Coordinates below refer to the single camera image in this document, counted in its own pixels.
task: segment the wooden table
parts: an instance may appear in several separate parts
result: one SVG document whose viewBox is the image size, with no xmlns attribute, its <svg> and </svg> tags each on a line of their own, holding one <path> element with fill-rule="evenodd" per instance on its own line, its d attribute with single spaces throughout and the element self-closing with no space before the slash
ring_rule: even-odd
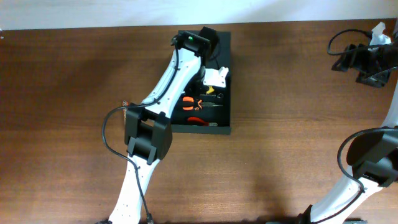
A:
<svg viewBox="0 0 398 224">
<path fill-rule="evenodd" d="M 296 216 L 341 177 L 339 145 L 379 126 L 396 85 L 355 83 L 332 72 L 326 44 L 375 21 L 271 22 L 210 26 L 232 32 L 232 135 L 174 134 L 147 203 L 158 222 L 239 222 Z M 391 33 L 395 20 L 383 20 Z M 0 221 L 94 223 L 118 199 L 126 162 L 101 141 L 105 114 L 140 102 L 163 74 L 179 29 L 201 26 L 4 31 L 0 39 Z M 366 42 L 358 34 L 335 50 Z M 124 152 L 122 114 L 110 145 Z M 352 214 L 398 219 L 398 185 Z"/>
</svg>

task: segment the pliers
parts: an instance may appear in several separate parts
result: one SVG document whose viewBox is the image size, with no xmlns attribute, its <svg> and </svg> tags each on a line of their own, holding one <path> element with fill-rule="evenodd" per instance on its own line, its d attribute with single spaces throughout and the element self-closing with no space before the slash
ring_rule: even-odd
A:
<svg viewBox="0 0 398 224">
<path fill-rule="evenodd" d="M 208 107 L 208 106 L 222 106 L 216 103 L 212 102 L 203 102 L 202 100 L 194 100 L 190 96 L 184 96 L 182 98 L 183 101 L 183 106 L 182 109 L 184 110 L 202 110 L 203 107 Z"/>
</svg>

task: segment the white wall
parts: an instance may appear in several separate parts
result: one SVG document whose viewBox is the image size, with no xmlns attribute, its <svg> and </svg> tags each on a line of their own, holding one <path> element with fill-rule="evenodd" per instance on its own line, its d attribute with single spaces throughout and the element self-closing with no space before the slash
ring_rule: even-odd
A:
<svg viewBox="0 0 398 224">
<path fill-rule="evenodd" d="M 378 19 L 397 16 L 398 0 L 0 0 L 2 29 Z"/>
</svg>

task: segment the box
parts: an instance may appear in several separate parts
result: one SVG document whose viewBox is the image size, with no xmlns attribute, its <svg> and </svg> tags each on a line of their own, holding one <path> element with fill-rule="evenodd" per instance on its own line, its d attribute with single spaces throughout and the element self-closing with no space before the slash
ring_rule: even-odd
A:
<svg viewBox="0 0 398 224">
<path fill-rule="evenodd" d="M 231 33 L 217 32 L 217 34 L 220 38 L 220 44 L 216 46 L 212 56 L 219 55 L 215 60 L 208 62 L 206 68 L 218 69 L 218 65 L 229 68 L 229 73 L 226 76 L 226 88 L 213 87 L 215 95 L 191 97 L 223 106 L 204 107 L 198 111 L 186 111 L 182 109 L 182 98 L 184 97 L 182 95 L 171 117 L 173 133 L 231 134 Z M 223 94 L 222 98 L 217 97 L 220 93 Z M 197 117 L 209 123 L 217 123 L 217 126 L 192 124 L 192 122 L 187 121 L 189 117 Z"/>
</svg>

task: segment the red tool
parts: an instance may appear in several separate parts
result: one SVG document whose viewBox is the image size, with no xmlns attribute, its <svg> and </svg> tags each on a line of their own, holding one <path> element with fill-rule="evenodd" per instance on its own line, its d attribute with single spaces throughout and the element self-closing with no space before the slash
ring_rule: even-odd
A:
<svg viewBox="0 0 398 224">
<path fill-rule="evenodd" d="M 202 110 L 205 106 L 222 106 L 212 102 L 203 102 L 202 100 L 194 100 L 190 96 L 184 96 L 182 98 L 184 110 Z"/>
<path fill-rule="evenodd" d="M 206 122 L 200 118 L 197 117 L 189 117 L 187 119 L 189 124 L 193 124 L 193 125 L 200 125 L 200 126 L 217 126 L 217 123 L 214 122 Z"/>
</svg>

